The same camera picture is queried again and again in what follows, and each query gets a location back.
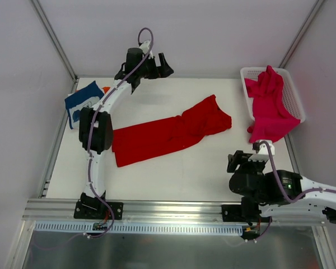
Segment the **white table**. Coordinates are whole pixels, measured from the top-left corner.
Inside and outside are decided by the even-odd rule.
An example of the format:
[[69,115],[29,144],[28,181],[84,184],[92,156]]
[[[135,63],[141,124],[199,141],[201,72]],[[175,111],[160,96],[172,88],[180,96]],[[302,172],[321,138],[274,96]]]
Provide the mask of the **white table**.
[[[78,89],[96,80],[111,86],[112,78],[81,78]],[[115,129],[180,115],[204,98],[215,94],[219,107],[232,117],[232,128],[205,137],[200,143],[172,154],[117,168],[109,150],[106,157],[106,198],[109,200],[224,201],[241,196],[229,190],[227,155],[236,150],[253,152],[248,143],[250,124],[241,80],[165,78],[142,80],[133,95],[113,112]],[[278,169],[292,171],[285,140],[276,142]],[[270,172],[268,163],[265,173]],[[87,180],[85,151],[78,130],[68,123],[53,170],[47,198],[78,199]]]

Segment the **metal bar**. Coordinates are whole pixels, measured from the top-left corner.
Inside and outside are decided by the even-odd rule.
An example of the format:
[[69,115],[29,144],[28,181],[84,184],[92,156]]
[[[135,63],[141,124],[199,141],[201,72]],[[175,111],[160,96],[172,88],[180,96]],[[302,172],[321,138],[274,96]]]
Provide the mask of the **metal bar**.
[[56,34],[55,34],[51,24],[50,24],[45,12],[44,12],[39,0],[30,0],[30,3],[32,4],[32,6],[33,6],[36,14],[38,15],[41,23],[43,24],[47,34],[49,35],[50,40],[51,40],[52,44],[54,45],[58,55],[60,56],[60,59],[61,59],[63,65],[65,66],[68,74],[71,76],[72,80],[76,81],[77,76],[76,76],[76,74],[75,74],[75,72],[74,72],[74,70],[71,66],[71,63],[69,62],[69,60],[68,60],[68,58],[67,58],[59,40],[58,40],[58,38],[57,38],[57,36],[56,36]]
[[[77,200],[72,199],[30,199],[24,220],[81,221],[73,218]],[[223,222],[221,205],[239,205],[240,202],[167,202],[167,201],[117,201],[124,203],[122,221],[160,224],[236,224],[244,222]],[[272,225],[319,226],[321,219],[306,216],[275,217]]]
[[315,20],[316,16],[319,14],[319,11],[321,10],[321,8],[322,8],[322,6],[325,2],[327,2],[327,0],[317,0],[315,2],[314,6],[312,7],[311,11],[309,12],[307,18],[305,19],[301,28],[297,32],[297,35],[294,38],[292,44],[290,45],[289,50],[285,54],[281,63],[279,64],[279,68],[286,68],[286,66],[289,63],[290,59],[292,58],[294,52],[296,51],[297,47],[301,43],[302,38],[307,33],[307,30],[311,26],[312,22]]
[[22,269],[25,262],[26,253],[29,250],[32,232],[35,221],[24,221],[16,242],[9,253],[5,268]]
[[320,260],[324,269],[336,269],[336,256],[331,249],[327,228],[312,227]]
[[[60,233],[102,233],[94,221],[37,221],[35,231],[56,231]],[[146,224],[120,222],[110,229],[110,234],[184,234],[184,235],[230,235],[241,236],[242,225],[200,225],[200,224]]]
[[292,165],[292,170],[295,173],[301,174],[302,171],[301,171],[301,168],[298,165],[297,157],[296,157],[296,154],[295,154],[296,150],[295,150],[295,147],[293,145],[293,140],[292,140],[291,134],[288,133],[285,136],[285,143],[286,143],[286,147],[287,147],[287,152],[289,153],[290,162],[291,162],[291,165]]
[[[78,85],[78,80],[76,82],[74,82],[74,84],[72,85],[70,93],[73,93],[73,92],[76,91],[77,85]],[[38,197],[44,197],[45,196],[45,195],[43,195],[44,189],[45,189],[45,186],[46,187],[48,186],[49,181],[51,179],[52,172],[53,172],[54,167],[55,167],[58,151],[60,149],[63,133],[65,131],[66,123],[67,123],[67,111],[65,110],[63,115],[62,115],[61,122],[60,122],[59,128],[57,130],[55,140],[54,140],[54,144],[53,144],[51,152],[50,152],[50,158],[48,160],[47,165],[45,166],[46,170],[45,170],[45,172],[43,174],[43,177],[41,179],[42,185],[40,186],[40,189],[37,191]]]

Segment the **pink towel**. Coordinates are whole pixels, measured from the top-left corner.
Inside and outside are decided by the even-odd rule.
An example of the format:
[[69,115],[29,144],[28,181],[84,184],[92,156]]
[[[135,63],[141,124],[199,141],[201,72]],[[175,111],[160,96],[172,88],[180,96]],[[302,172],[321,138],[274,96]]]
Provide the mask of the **pink towel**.
[[249,142],[265,139],[276,142],[294,129],[300,120],[294,118],[282,103],[284,81],[271,66],[258,76],[258,81],[245,79],[248,96],[254,98],[255,123],[248,128]]

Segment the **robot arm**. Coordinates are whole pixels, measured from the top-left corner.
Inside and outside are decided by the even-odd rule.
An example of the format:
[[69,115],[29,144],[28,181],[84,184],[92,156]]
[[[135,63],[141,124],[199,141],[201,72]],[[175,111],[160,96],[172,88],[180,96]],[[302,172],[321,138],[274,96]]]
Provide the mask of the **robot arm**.
[[[104,200],[106,193],[105,155],[113,141],[112,112],[125,97],[135,91],[142,78],[164,78],[174,72],[167,64],[163,53],[158,54],[161,65],[156,66],[150,46],[151,41],[148,40],[141,43],[139,48],[128,49],[126,61],[115,75],[111,89],[94,106],[83,108],[80,112],[79,139],[86,150],[88,181],[76,204],[75,212],[80,212],[80,217],[77,217],[79,219],[81,216],[85,219],[100,219],[105,215],[106,208],[100,199]],[[90,137],[93,119],[95,122]]]
[[253,145],[255,154],[236,151],[228,157],[227,171],[234,173],[229,188],[243,196],[242,219],[249,223],[260,217],[327,217],[336,224],[336,187],[285,170],[277,170],[278,184],[273,172],[263,174],[269,160],[267,145],[273,155],[274,146],[267,141]]

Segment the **laundry basket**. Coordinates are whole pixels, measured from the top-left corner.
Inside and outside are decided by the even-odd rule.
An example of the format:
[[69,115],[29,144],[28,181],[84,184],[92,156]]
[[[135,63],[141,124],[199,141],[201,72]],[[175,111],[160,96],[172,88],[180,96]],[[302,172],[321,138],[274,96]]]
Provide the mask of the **laundry basket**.
[[[305,112],[302,108],[300,98],[297,94],[296,88],[292,82],[289,72],[283,68],[274,68],[275,72],[282,76],[284,80],[284,88],[282,94],[282,103],[291,115],[300,120],[300,123],[305,121]],[[258,75],[261,72],[266,71],[266,67],[244,67],[240,70],[242,86],[244,88],[244,95],[246,104],[248,105],[249,116],[255,121],[253,116],[253,100],[254,98],[248,97],[248,92],[246,90],[245,78],[251,80],[258,80]]]

